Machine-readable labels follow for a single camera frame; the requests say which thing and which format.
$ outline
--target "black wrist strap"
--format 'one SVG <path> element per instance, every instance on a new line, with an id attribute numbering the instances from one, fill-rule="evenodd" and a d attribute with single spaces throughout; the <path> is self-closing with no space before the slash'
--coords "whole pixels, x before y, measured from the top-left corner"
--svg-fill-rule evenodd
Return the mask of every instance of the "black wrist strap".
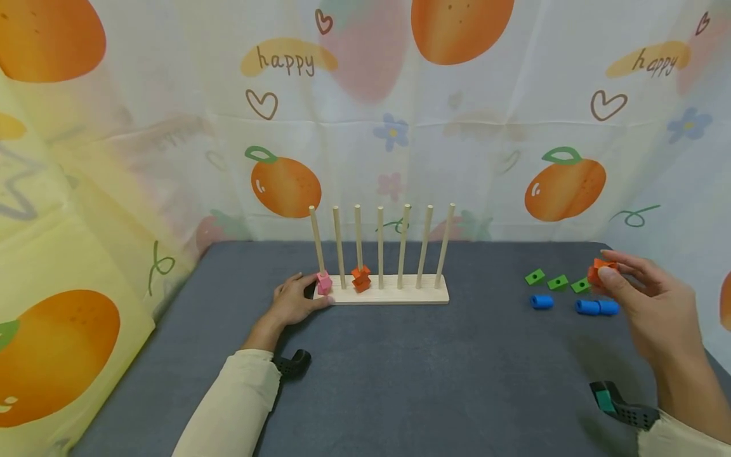
<path id="1" fill-rule="evenodd" d="M 305 374 L 312 362 L 312 356 L 309 352 L 298 349 L 292 359 L 276 356 L 272 362 L 281 373 L 282 379 L 291 379 Z"/>
<path id="2" fill-rule="evenodd" d="M 660 419 L 660 412 L 644 404 L 627 404 L 611 381 L 597 381 L 589 384 L 596 405 L 606 415 L 632 426 L 649 430 Z"/>

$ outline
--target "green block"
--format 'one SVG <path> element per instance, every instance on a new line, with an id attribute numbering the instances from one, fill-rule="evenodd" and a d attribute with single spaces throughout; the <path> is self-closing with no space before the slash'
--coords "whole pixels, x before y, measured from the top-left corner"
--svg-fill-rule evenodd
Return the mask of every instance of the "green block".
<path id="1" fill-rule="evenodd" d="M 579 279 L 574 284 L 571 284 L 571 288 L 576 293 L 588 292 L 590 287 L 591 284 L 589 284 L 589 280 L 587 278 Z"/>
<path id="2" fill-rule="evenodd" d="M 565 274 L 560 275 L 556 279 L 551 279 L 548 282 L 548 288 L 551 290 L 561 290 L 569 284 L 569 280 Z"/>
<path id="3" fill-rule="evenodd" d="M 535 284 L 538 284 L 539 282 L 541 282 L 543 280 L 543 278 L 545 278 L 545 277 L 546 277 L 546 275 L 545 275 L 545 273 L 543 273 L 543 270 L 538 268 L 533 273 L 526 276 L 526 282 L 528 283 L 529 286 L 532 286 L 532 285 L 535 285 Z"/>
<path id="4" fill-rule="evenodd" d="M 609 394 L 608 390 L 600 390 L 599 392 L 596 392 L 594 396 L 596 396 L 596 402 L 599 403 L 600 410 L 604 412 L 617 413 L 617 410 L 614 409 L 614 405 L 612 404 L 612 396 Z"/>

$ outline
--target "pink block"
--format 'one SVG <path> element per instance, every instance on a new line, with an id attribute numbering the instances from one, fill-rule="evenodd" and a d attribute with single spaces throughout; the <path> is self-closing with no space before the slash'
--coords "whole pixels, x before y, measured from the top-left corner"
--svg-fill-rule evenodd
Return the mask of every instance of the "pink block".
<path id="1" fill-rule="evenodd" d="M 317 293 L 320 295 L 327 295 L 330 292 L 330 288 L 333 286 L 333 280 L 330 279 L 330 275 L 325 271 L 322 275 L 317 274 Z"/>

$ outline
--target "finger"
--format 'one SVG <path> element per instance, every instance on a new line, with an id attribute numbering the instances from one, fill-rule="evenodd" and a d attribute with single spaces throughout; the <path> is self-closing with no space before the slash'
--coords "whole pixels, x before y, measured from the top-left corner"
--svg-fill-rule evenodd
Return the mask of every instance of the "finger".
<path id="1" fill-rule="evenodd" d="M 303 276 L 303 277 L 299 278 L 297 281 L 295 281 L 295 284 L 297 285 L 298 289 L 305 290 L 305 287 L 309 286 L 316 280 L 317 280 L 317 274 L 312 273 L 307 276 Z"/>
<path id="2" fill-rule="evenodd" d="M 602 251 L 602 254 L 607 260 L 623 263 L 630 268 L 638 270 L 645 275 L 645 282 L 652 281 L 657 284 L 667 284 L 673 280 L 673 277 L 668 272 L 657 266 L 652 260 L 635 257 L 634 255 L 619 251 Z"/>
<path id="3" fill-rule="evenodd" d="M 291 275 L 287 280 L 282 284 L 281 291 L 284 292 L 287 290 L 287 288 L 292 285 L 293 282 L 297 281 L 302 276 L 302 273 L 296 273 Z"/>
<path id="4" fill-rule="evenodd" d="M 641 303 L 643 300 L 647 299 L 647 295 L 635 289 L 624 276 L 612 268 L 601 267 L 599 269 L 599 278 L 602 280 L 604 290 L 609 292 L 610 296 L 614 297 L 628 311 L 642 306 Z"/>
<path id="5" fill-rule="evenodd" d="M 284 282 L 284 286 L 286 287 L 286 286 L 290 285 L 291 283 L 293 283 L 294 281 L 297 281 L 297 280 L 298 280 L 299 278 L 301 278 L 301 277 L 302 277 L 302 273 L 296 273 L 296 274 L 293 274 L 293 275 L 291 275 L 291 276 L 290 276 L 289 278 L 287 278 L 287 280 L 286 280 L 286 281 Z"/>
<path id="6" fill-rule="evenodd" d="M 641 284 L 635 284 L 632 281 L 628 281 L 628 282 L 629 282 L 629 285 L 631 285 L 632 287 L 637 289 L 638 292 L 641 292 L 642 294 L 647 295 L 647 288 L 645 286 L 643 286 Z M 594 293 L 596 295 L 603 295 L 605 297 L 612 296 L 612 293 L 610 291 L 606 290 L 604 287 L 601 287 L 601 286 L 592 285 L 591 291 L 592 291 L 592 293 Z"/>
<path id="7" fill-rule="evenodd" d="M 623 263 L 618 263 L 617 268 L 619 269 L 619 272 L 622 274 L 626 274 L 629 276 L 633 276 L 636 280 L 645 282 L 647 281 L 647 276 L 642 271 L 639 271 L 636 268 L 632 268 L 628 265 L 624 265 Z"/>
<path id="8" fill-rule="evenodd" d="M 275 300 L 277 297 L 279 297 L 279 294 L 281 294 L 282 290 L 284 290 L 284 284 L 280 284 L 279 286 L 274 288 L 274 299 Z"/>
<path id="9" fill-rule="evenodd" d="M 312 309 L 323 309 L 335 303 L 335 298 L 332 295 L 326 295 L 320 297 L 317 300 L 310 300 L 312 302 Z"/>

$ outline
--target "blue cylinder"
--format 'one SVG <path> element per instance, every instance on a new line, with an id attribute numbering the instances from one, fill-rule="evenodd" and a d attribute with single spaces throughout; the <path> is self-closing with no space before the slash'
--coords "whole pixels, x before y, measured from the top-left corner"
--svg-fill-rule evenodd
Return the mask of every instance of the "blue cylinder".
<path id="1" fill-rule="evenodd" d="M 576 312 L 586 314 L 588 316 L 596 316 L 599 314 L 599 302 L 591 300 L 576 300 Z"/>
<path id="2" fill-rule="evenodd" d="M 619 313 L 619 303 L 615 301 L 598 300 L 596 302 L 599 304 L 600 314 L 603 314 L 605 316 L 613 316 L 614 314 Z"/>
<path id="3" fill-rule="evenodd" d="M 533 309 L 551 309 L 553 308 L 553 298 L 550 295 L 533 295 L 531 305 Z"/>

